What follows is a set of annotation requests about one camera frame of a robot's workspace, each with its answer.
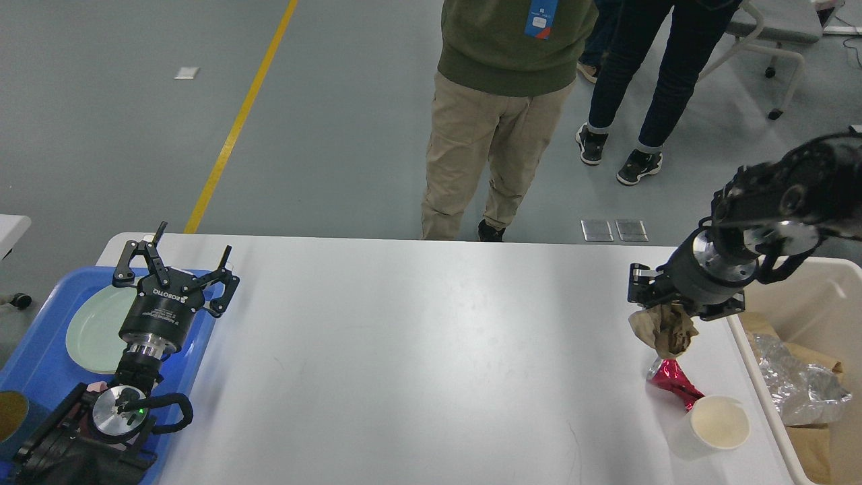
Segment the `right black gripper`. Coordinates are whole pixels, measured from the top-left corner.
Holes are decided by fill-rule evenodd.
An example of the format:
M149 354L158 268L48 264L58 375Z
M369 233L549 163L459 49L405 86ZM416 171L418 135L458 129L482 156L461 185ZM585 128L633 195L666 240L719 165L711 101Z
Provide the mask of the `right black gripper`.
M698 229L656 268L629 265L627 301L644 310L679 302L687 314L714 321L745 311L744 288L754 282L756 259L719 250L714 230Z

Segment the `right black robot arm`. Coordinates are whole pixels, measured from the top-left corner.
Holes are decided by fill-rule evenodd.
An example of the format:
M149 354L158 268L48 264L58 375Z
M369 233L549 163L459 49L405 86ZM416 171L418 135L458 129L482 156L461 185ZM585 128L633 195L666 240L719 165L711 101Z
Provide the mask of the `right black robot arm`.
M787 280L828 238L860 240L860 145L859 133L823 135L741 166L665 264L631 264L628 302L678 303L704 321L735 315L752 282Z

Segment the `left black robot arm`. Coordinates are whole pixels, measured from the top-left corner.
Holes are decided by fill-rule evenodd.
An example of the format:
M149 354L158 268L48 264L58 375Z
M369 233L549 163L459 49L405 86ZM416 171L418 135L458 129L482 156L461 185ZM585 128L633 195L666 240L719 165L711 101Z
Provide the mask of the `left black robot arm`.
M150 239L128 240L116 266L84 267L53 289L2 370L25 417L2 436L9 484L152 484L213 324L240 280L228 268L167 266Z

